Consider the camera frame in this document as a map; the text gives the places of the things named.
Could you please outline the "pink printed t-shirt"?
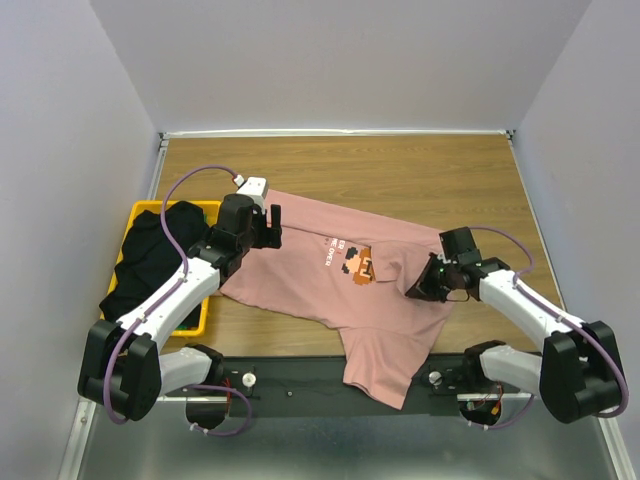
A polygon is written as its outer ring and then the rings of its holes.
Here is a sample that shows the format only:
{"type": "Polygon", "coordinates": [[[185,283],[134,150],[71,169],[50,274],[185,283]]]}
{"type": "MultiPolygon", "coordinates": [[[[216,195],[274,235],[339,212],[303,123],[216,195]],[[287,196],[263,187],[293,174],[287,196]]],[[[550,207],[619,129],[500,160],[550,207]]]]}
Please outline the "pink printed t-shirt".
{"type": "Polygon", "coordinates": [[[266,202],[281,208],[282,245],[251,250],[222,294],[338,331],[344,383],[402,409],[452,310],[405,295],[438,230],[275,190],[266,202]]]}

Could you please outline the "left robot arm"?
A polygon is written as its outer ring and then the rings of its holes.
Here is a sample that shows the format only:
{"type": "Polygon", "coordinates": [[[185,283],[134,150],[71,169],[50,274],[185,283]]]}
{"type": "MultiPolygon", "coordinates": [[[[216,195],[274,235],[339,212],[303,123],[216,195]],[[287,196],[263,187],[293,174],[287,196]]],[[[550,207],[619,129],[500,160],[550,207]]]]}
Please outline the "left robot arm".
{"type": "Polygon", "coordinates": [[[281,207],[260,195],[225,196],[216,223],[183,252],[176,272],[139,307],[89,329],[78,393],[104,407],[115,424],[138,421],[166,392],[202,383],[214,357],[198,348],[173,360],[159,351],[188,314],[241,267],[252,249],[282,245],[281,207]]]}

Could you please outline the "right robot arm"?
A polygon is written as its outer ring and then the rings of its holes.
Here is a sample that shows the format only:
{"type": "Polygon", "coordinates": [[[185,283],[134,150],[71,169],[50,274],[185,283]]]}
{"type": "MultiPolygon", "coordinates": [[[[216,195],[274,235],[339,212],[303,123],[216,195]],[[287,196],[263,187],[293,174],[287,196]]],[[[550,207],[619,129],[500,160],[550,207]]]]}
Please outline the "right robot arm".
{"type": "Polygon", "coordinates": [[[430,254],[406,295],[444,303],[455,290],[495,309],[539,350],[526,353],[502,341],[468,348],[463,371],[470,387],[490,382],[511,385],[541,399],[548,412],[565,424],[587,416],[614,418],[626,410],[629,387],[608,325],[569,314],[526,285],[500,259],[482,260],[477,253],[452,259],[430,254]]]}

